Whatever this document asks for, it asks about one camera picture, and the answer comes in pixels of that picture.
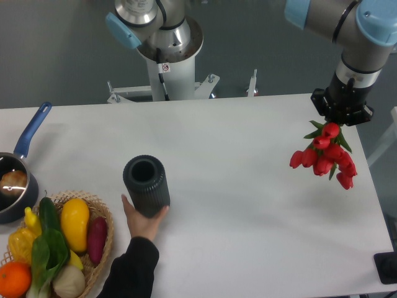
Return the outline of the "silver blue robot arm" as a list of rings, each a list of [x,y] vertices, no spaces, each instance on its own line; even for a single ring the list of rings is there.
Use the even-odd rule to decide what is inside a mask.
[[[343,49],[329,86],[311,95],[319,115],[348,126],[371,120],[366,98],[396,45],[396,2],[287,1],[284,15]],[[116,1],[105,23],[119,43],[146,58],[154,101],[197,97],[194,58],[203,33],[183,1]]]

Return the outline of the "person's bare hand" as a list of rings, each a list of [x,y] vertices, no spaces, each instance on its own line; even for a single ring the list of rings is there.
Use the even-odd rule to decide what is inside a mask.
[[[147,218],[129,203],[126,195],[122,194],[121,200],[131,238],[141,237],[153,242],[161,222],[169,212],[169,206],[164,206],[154,217]]]

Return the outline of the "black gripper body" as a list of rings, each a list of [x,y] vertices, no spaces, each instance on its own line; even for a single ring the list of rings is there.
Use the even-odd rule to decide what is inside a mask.
[[[367,105],[367,95],[366,89],[342,88],[335,92],[329,88],[315,89],[311,101],[326,122],[355,126],[371,121],[374,115],[374,109]]]

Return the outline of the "black sleeved forearm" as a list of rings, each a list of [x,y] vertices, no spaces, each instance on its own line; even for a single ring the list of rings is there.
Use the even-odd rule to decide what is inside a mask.
[[[99,297],[151,297],[159,251],[147,238],[133,237],[114,259]]]

